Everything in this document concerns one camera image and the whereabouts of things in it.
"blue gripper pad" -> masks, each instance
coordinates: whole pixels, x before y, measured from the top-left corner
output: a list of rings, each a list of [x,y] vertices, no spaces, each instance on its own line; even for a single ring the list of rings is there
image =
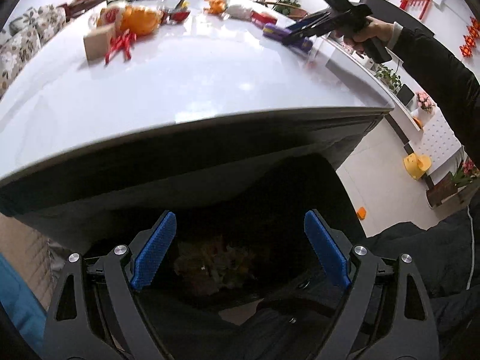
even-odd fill
[[[135,259],[133,277],[130,281],[134,290],[140,291],[150,285],[176,232],[177,219],[173,212],[169,212]]]
[[[303,226],[327,277],[332,284],[346,290],[351,284],[347,259],[335,244],[325,226],[313,211],[308,211],[305,214]]]

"tabletop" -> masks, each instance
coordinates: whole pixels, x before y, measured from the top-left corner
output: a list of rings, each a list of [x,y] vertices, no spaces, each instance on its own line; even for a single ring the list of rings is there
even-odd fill
[[[204,0],[188,2],[188,19],[139,39],[131,61],[119,54],[107,66],[87,62],[82,38],[90,13],[46,44],[0,103],[0,180],[75,148],[161,126],[299,108],[394,107],[386,88],[329,40],[304,55],[250,22],[203,13]],[[245,3],[275,15],[279,26],[292,23]]]

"person's arm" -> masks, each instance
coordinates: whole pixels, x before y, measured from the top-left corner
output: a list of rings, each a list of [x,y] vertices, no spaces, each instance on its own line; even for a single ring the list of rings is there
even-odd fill
[[[480,164],[480,85],[475,75],[435,38],[398,24],[371,19],[345,42],[363,51],[360,42],[374,36],[403,61],[405,71],[439,105],[467,154]]]

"yellow potty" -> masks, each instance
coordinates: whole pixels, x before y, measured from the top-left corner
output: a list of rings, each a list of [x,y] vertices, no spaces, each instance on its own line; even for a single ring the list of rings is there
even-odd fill
[[[403,164],[409,175],[418,180],[431,167],[431,159],[427,155],[412,153],[403,159]]]

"floral cushion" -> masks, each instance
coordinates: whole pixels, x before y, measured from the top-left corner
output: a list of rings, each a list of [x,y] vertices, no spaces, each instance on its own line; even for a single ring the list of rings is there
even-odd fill
[[[0,98],[40,48],[38,32],[33,24],[25,27],[4,44],[0,49]]]
[[[33,7],[28,8],[23,15],[21,15],[20,17],[17,17],[16,19],[13,19],[10,22],[10,24],[8,25],[8,27],[10,28],[10,34],[12,36],[15,35],[20,30],[24,29],[26,26],[33,24],[37,18],[38,18],[37,10]]]
[[[38,9],[39,17],[35,21],[35,28],[40,37],[40,43],[45,45],[66,24],[65,9],[45,5]]]
[[[0,31],[0,49],[4,44],[6,44],[7,40],[9,39],[10,39],[9,33],[2,29]]]

